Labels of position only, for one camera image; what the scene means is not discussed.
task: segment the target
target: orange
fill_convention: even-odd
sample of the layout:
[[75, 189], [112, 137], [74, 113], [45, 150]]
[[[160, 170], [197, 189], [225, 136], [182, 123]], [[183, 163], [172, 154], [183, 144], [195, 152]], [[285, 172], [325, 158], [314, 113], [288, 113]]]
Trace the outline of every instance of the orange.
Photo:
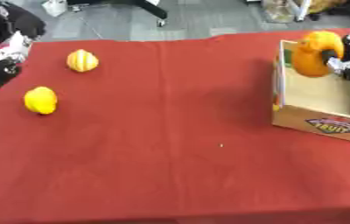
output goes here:
[[324, 64], [321, 53], [334, 50], [337, 56], [344, 57], [344, 44], [341, 37], [331, 31], [313, 31], [300, 40], [292, 53], [292, 66], [302, 75], [321, 77], [330, 73]]

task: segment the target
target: table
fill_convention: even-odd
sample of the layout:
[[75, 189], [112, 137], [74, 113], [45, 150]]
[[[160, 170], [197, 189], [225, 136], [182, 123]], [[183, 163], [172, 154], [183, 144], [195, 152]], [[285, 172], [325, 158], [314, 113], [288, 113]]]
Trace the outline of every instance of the table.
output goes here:
[[[0, 89], [0, 221], [349, 224], [350, 142], [270, 125], [278, 41], [304, 34], [35, 44]], [[96, 70], [66, 68], [79, 48]]]

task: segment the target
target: floor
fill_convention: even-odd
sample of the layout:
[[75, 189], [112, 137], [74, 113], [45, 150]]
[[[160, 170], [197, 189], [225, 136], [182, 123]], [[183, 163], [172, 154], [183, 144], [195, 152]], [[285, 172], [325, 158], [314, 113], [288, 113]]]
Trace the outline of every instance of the floor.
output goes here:
[[272, 24], [265, 22], [259, 3], [243, 0], [162, 0], [169, 11], [168, 24], [156, 27], [156, 19], [144, 10], [129, 5], [97, 5], [81, 12], [50, 17], [41, 0], [11, 0], [47, 22], [42, 41], [79, 39], [174, 40], [201, 39], [224, 33], [311, 30], [350, 27], [349, 16], [323, 16], [314, 22]]

